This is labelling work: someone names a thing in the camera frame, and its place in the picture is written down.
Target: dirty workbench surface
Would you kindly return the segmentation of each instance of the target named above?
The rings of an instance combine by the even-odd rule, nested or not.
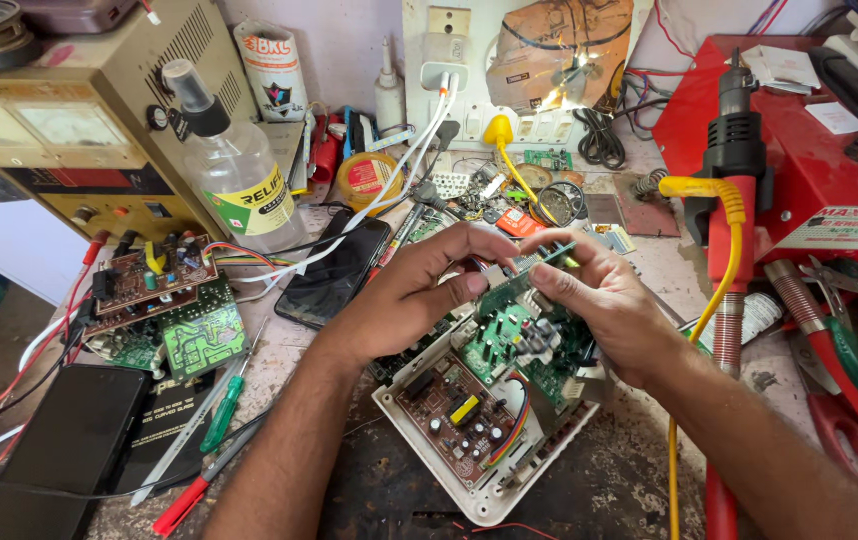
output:
[[[630,134],[623,138],[628,160],[623,173],[644,175],[662,166],[661,157],[651,142],[637,141]],[[486,153],[454,152],[452,162]],[[457,172],[472,172],[471,164],[456,164]],[[585,173],[587,193],[615,193],[613,173],[576,159],[575,168]],[[320,201],[315,194],[309,202]],[[676,216],[680,207],[676,207]],[[329,216],[325,208],[302,210],[309,231],[317,238]],[[396,228],[408,212],[400,206],[387,216]],[[641,279],[683,318],[694,319],[711,294],[705,277],[705,259],[698,246],[677,220],[681,237],[632,238],[638,251],[626,255],[641,270]],[[245,272],[258,270],[246,269]],[[248,283],[243,294],[258,292],[261,283]],[[241,312],[249,328],[257,328],[266,315],[269,322],[245,374],[246,387],[232,428],[254,416],[282,390],[315,332],[274,316],[272,311],[282,287],[262,300],[243,303]],[[52,347],[40,360],[40,373],[57,357]],[[94,355],[80,357],[81,362],[99,362]],[[810,440],[811,421],[791,356],[783,338],[772,336],[747,346],[743,359],[743,380],[763,393],[791,423]],[[347,435],[335,472],[326,493],[319,536],[324,538],[531,538],[523,529],[471,533],[472,524],[459,514],[455,503],[438,485],[429,470],[409,448],[375,406],[370,394],[376,389],[367,372],[359,381],[346,425]],[[27,399],[12,417],[0,420],[0,434],[24,421],[38,404]],[[507,521],[534,526],[560,539],[568,538],[668,538],[668,487],[666,428],[668,416],[645,392],[623,383],[616,386],[613,400],[589,420],[553,463],[529,494],[513,510]],[[679,436],[679,507],[681,535],[696,539],[703,536],[701,491],[705,459],[689,439]],[[173,534],[176,539],[201,535],[219,491],[238,465],[235,460],[208,489],[204,499]],[[154,536],[151,525],[181,492],[176,488],[129,508],[129,497],[103,501],[93,519],[87,538],[116,540]],[[453,522],[465,529],[457,528]],[[743,537],[761,537],[747,522]]]

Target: brown circuit board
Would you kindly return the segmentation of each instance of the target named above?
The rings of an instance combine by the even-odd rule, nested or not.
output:
[[[192,289],[182,289],[172,291],[172,301],[161,301],[158,298],[143,300],[134,307],[122,307],[114,312],[102,313],[96,315],[97,321],[93,325],[88,325],[83,338],[91,338],[94,335],[108,332],[111,329],[124,327],[136,321],[141,321],[149,317],[154,317],[159,313],[169,312],[176,308],[182,308],[192,302],[198,300],[198,287]]]
[[[209,245],[209,236],[201,234],[195,238],[195,242],[199,247],[204,248]],[[176,249],[177,246],[174,244],[162,246],[163,252],[171,262],[172,270],[168,274],[156,277],[158,288],[155,290],[148,290],[146,288],[144,275],[148,267],[143,259],[144,254],[142,251],[132,252],[117,259],[114,258],[110,261],[100,262],[99,270],[106,268],[114,270],[113,281],[115,282],[115,293],[111,300],[99,300],[96,305],[96,313],[101,315],[103,313],[115,312],[120,308],[158,298],[177,290],[194,288],[199,284],[210,282],[219,277],[219,270],[211,258],[209,259],[209,265],[206,266],[201,254],[189,255],[189,258],[195,262],[196,268],[194,268],[190,264],[178,262],[175,255]]]
[[[451,352],[429,369],[434,372],[432,383],[414,401],[403,391],[396,397],[396,402],[422,432],[422,436],[432,444],[449,470],[466,489],[471,489],[485,475],[483,462],[488,460],[489,453],[505,440],[503,438],[496,443],[490,441],[492,428],[498,427],[505,437],[512,430],[515,418],[504,407],[496,407],[496,399]],[[448,410],[454,400],[463,401],[466,396],[480,398],[479,413],[466,425],[454,426]],[[429,423],[434,418],[442,421],[441,430],[436,435],[429,429]],[[475,434],[476,423],[484,427],[484,433],[480,436]],[[462,441],[465,440],[469,441],[468,450],[462,448]],[[481,454],[479,461],[470,457],[471,451],[476,448]]]

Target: finger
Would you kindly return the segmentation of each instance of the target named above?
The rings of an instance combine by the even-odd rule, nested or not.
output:
[[[553,242],[565,245],[576,242],[576,247],[570,256],[582,267],[581,275],[588,279],[589,285],[594,288],[599,286],[605,276],[616,270],[622,260],[589,235],[566,228],[550,228],[534,234],[523,240],[519,249],[527,255],[533,253],[539,246],[550,245]]]
[[[519,255],[519,248],[503,234],[491,228],[459,222],[430,239],[413,244],[399,266],[406,273],[423,273],[438,276],[449,263],[478,255],[490,261],[505,264],[508,258]]]
[[[488,288],[488,279],[479,272],[469,272],[450,277],[439,286],[409,295],[404,303],[416,313],[421,313],[424,322],[434,324],[446,313],[474,300]]]
[[[590,325],[597,317],[603,316],[610,303],[610,293],[593,289],[572,274],[543,262],[529,269],[529,281],[549,300],[566,306]]]

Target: spray bottle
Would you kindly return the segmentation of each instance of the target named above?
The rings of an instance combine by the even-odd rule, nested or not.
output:
[[[193,132],[185,142],[186,170],[236,242],[259,253],[300,242],[305,225],[266,134],[251,122],[232,121],[190,61],[174,59],[162,75]]]
[[[380,130],[406,123],[406,89],[392,68],[388,37],[382,38],[382,70],[375,80],[375,121]],[[382,137],[393,136],[403,128],[390,129]]]

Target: yellow transformer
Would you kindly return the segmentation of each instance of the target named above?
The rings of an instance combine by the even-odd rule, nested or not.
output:
[[[0,171],[81,235],[141,240],[227,230],[187,181],[179,104],[162,66],[192,61],[234,119],[255,121],[242,62],[208,0],[155,0],[116,30],[47,41],[27,67],[0,71]]]

